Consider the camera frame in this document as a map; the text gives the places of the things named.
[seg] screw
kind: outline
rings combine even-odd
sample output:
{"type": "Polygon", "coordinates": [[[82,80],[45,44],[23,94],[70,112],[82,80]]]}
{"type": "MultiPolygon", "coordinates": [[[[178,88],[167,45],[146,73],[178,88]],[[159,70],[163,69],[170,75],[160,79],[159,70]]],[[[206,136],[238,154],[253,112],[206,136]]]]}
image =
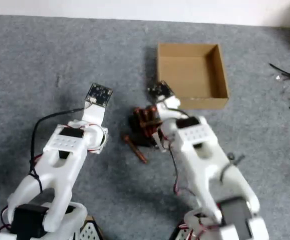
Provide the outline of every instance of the screw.
{"type": "Polygon", "coordinates": [[[142,117],[140,111],[141,111],[141,109],[140,109],[139,107],[136,107],[136,108],[134,109],[134,115],[137,116],[138,121],[139,121],[139,125],[140,125],[140,127],[142,128],[145,137],[148,138],[148,137],[149,137],[149,133],[146,131],[146,128],[145,128],[145,127],[142,127],[142,125],[144,124],[144,119],[143,119],[143,117],[142,117]]]}
{"type": "MultiPolygon", "coordinates": [[[[142,113],[143,113],[144,118],[145,118],[145,123],[149,122],[149,111],[147,109],[143,109],[142,113]]],[[[145,127],[144,131],[145,131],[145,134],[147,137],[150,137],[151,134],[153,133],[153,132],[151,132],[151,129],[149,127],[145,127]]]]}
{"type": "Polygon", "coordinates": [[[141,153],[140,150],[138,150],[138,148],[135,146],[135,144],[133,144],[133,142],[131,141],[129,135],[125,134],[122,135],[122,139],[124,140],[125,143],[127,143],[130,148],[132,149],[132,151],[136,154],[136,156],[143,162],[143,163],[147,163],[146,158],[144,157],[144,155],[141,153]]]}
{"type": "MultiPolygon", "coordinates": [[[[147,109],[149,111],[149,119],[151,121],[154,121],[155,120],[155,113],[157,111],[156,106],[152,105],[152,106],[149,106],[147,109]]],[[[151,135],[156,132],[156,130],[157,130],[156,128],[157,128],[157,126],[155,126],[155,125],[150,127],[151,135]]]]}

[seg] wire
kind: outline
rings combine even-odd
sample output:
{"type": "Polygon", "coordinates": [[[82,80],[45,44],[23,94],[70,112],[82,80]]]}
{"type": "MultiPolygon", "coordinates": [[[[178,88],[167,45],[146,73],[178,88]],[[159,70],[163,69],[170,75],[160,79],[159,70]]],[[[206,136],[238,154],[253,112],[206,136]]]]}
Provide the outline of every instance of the wire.
{"type": "Polygon", "coordinates": [[[10,231],[10,224],[6,224],[0,227],[0,231],[2,231],[3,229],[7,229],[8,231],[10,231]]]}
{"type": "Polygon", "coordinates": [[[194,230],[191,230],[186,238],[186,240],[191,240],[191,236],[193,235],[194,230]]]}
{"type": "Polygon", "coordinates": [[[187,117],[189,117],[188,113],[186,113],[185,111],[182,111],[180,109],[177,109],[177,108],[169,108],[169,107],[167,109],[170,110],[170,111],[179,112],[179,113],[181,113],[181,114],[186,115],[187,117]]]}
{"type": "Polygon", "coordinates": [[[3,209],[0,211],[0,221],[2,223],[2,226],[0,227],[0,231],[4,228],[6,228],[8,231],[10,230],[10,224],[6,224],[3,218],[3,215],[5,213],[5,211],[7,210],[8,205],[6,205],[5,207],[3,207],[3,209]]]}
{"type": "Polygon", "coordinates": [[[75,108],[75,109],[72,109],[72,110],[60,111],[60,112],[52,113],[50,115],[42,117],[41,119],[39,119],[36,122],[36,124],[34,126],[34,129],[33,129],[33,132],[31,134],[30,161],[29,161],[30,169],[29,169],[28,175],[32,176],[33,178],[35,178],[38,181],[40,193],[43,192],[43,188],[42,188],[41,181],[39,179],[39,175],[37,174],[37,172],[35,170],[35,165],[34,165],[34,161],[35,161],[35,156],[34,156],[35,155],[35,137],[36,137],[36,132],[37,132],[37,128],[38,128],[39,124],[42,121],[46,120],[46,119],[50,119],[50,118],[53,118],[53,117],[56,117],[56,116],[60,116],[60,115],[72,114],[72,113],[80,112],[80,111],[82,111],[84,109],[85,108],[82,107],[82,108],[75,108]]]}
{"type": "Polygon", "coordinates": [[[95,123],[89,124],[89,126],[93,126],[93,125],[98,126],[102,130],[102,132],[103,132],[103,139],[102,139],[101,144],[100,144],[100,146],[98,148],[96,148],[96,149],[88,149],[87,150],[88,152],[94,152],[94,151],[100,150],[105,145],[105,143],[107,141],[107,134],[106,134],[105,130],[102,128],[102,126],[100,126],[98,124],[95,124],[95,123]]]}
{"type": "Polygon", "coordinates": [[[231,162],[229,162],[227,165],[224,166],[224,168],[220,172],[220,182],[223,182],[224,174],[230,168],[232,165],[237,166],[246,156],[241,155],[237,160],[235,160],[235,156],[233,155],[232,158],[230,158],[231,162]]]}
{"type": "Polygon", "coordinates": [[[175,183],[174,183],[174,186],[173,186],[173,191],[174,191],[175,195],[178,195],[178,189],[177,189],[177,185],[178,185],[178,169],[177,169],[177,165],[176,165],[176,161],[175,161],[173,152],[171,151],[170,144],[169,144],[169,152],[170,152],[171,159],[173,160],[173,164],[174,164],[174,167],[175,167],[175,173],[176,173],[176,179],[175,179],[175,183]]]}
{"type": "Polygon", "coordinates": [[[273,64],[269,64],[271,67],[273,67],[274,69],[276,69],[276,70],[278,70],[278,71],[281,71],[282,73],[283,73],[283,75],[284,76],[287,76],[287,77],[289,77],[290,78],[290,72],[287,72],[287,71],[285,71],[285,70],[282,70],[281,68],[279,68],[279,67],[277,67],[277,66],[275,66],[275,65],[273,65],[273,64]]]}

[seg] open cardboard box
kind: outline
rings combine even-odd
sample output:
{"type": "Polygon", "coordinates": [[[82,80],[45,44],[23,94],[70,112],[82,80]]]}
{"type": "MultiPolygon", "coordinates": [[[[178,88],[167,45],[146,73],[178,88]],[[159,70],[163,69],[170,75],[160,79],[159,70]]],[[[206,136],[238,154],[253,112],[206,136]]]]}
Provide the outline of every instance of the open cardboard box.
{"type": "Polygon", "coordinates": [[[158,81],[165,81],[182,109],[221,109],[229,99],[218,44],[158,44],[158,81]]]}

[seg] red wire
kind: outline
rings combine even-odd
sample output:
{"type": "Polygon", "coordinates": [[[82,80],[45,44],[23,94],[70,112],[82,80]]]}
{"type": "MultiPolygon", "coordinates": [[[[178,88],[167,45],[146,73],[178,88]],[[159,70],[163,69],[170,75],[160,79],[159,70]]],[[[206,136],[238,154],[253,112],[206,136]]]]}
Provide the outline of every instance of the red wire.
{"type": "Polygon", "coordinates": [[[191,236],[193,235],[193,230],[190,231],[189,236],[188,236],[188,240],[191,240],[191,236]]]}
{"type": "Polygon", "coordinates": [[[3,226],[0,227],[0,231],[3,229],[8,229],[9,230],[10,224],[5,224],[3,226]]]}

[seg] white robotic arm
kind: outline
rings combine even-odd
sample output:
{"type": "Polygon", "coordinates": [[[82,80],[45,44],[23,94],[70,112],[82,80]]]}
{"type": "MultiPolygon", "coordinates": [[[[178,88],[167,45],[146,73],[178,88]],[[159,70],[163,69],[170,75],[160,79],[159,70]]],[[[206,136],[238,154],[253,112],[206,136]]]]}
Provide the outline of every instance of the white robotic arm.
{"type": "MultiPolygon", "coordinates": [[[[259,216],[256,217],[260,210],[256,194],[239,169],[230,163],[205,118],[188,116],[178,110],[180,101],[164,82],[159,83],[151,91],[158,98],[156,107],[162,121],[160,130],[163,135],[163,143],[157,137],[158,134],[153,137],[157,144],[164,148],[163,152],[169,148],[183,164],[189,189],[196,196],[200,206],[198,212],[210,218],[214,225],[219,226],[219,239],[268,240],[269,236],[263,219],[259,216]],[[240,198],[233,198],[230,202],[217,205],[209,190],[211,179],[234,187],[238,190],[240,198]],[[244,209],[241,216],[234,211],[232,213],[226,211],[235,205],[237,208],[244,209]],[[247,221],[249,229],[237,229],[238,226],[234,225],[233,222],[239,217],[243,218],[243,221],[247,221]],[[230,233],[228,233],[228,226],[231,227],[230,233]],[[249,238],[242,239],[244,234],[249,238]]],[[[198,235],[202,225],[196,214],[196,211],[190,211],[185,216],[184,221],[189,229],[198,235]]]]}
{"type": "Polygon", "coordinates": [[[7,200],[7,217],[12,233],[2,232],[0,240],[18,239],[17,235],[28,240],[68,240],[82,227],[87,210],[79,203],[70,202],[72,188],[87,153],[99,154],[106,143],[108,129],[101,124],[111,94],[111,89],[94,83],[86,97],[82,120],[56,127],[34,167],[42,189],[32,175],[22,180],[7,200]],[[52,203],[43,206],[28,204],[41,190],[48,188],[54,189],[52,203]],[[41,229],[34,229],[35,233],[28,232],[26,224],[30,221],[36,221],[31,223],[33,228],[41,229]]]}

